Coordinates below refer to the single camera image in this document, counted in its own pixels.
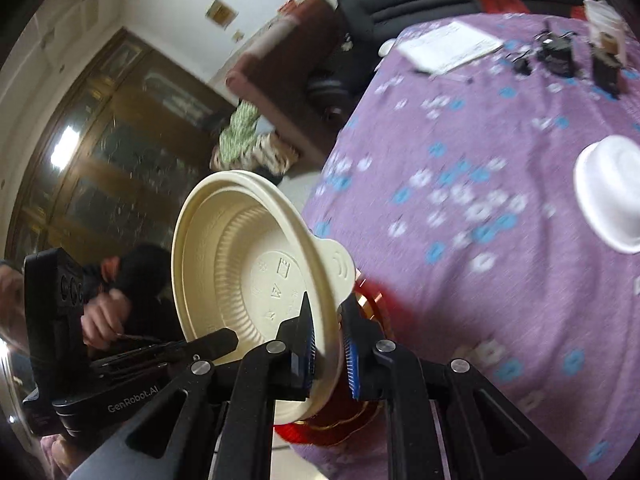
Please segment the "operator left hand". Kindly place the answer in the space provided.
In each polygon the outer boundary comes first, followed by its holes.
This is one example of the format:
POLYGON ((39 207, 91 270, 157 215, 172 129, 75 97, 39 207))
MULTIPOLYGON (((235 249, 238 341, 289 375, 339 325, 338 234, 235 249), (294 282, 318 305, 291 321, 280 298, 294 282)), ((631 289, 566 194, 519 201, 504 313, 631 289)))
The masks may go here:
POLYGON ((41 438, 40 448, 48 479, 67 479, 90 456, 90 452, 66 440, 62 434, 41 438))

